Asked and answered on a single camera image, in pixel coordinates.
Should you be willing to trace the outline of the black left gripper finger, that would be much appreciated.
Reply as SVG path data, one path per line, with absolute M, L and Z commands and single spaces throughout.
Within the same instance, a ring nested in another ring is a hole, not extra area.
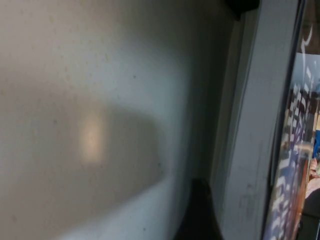
M 182 222 L 175 240 L 222 240 L 223 235 L 215 215 L 209 183 L 194 178 Z

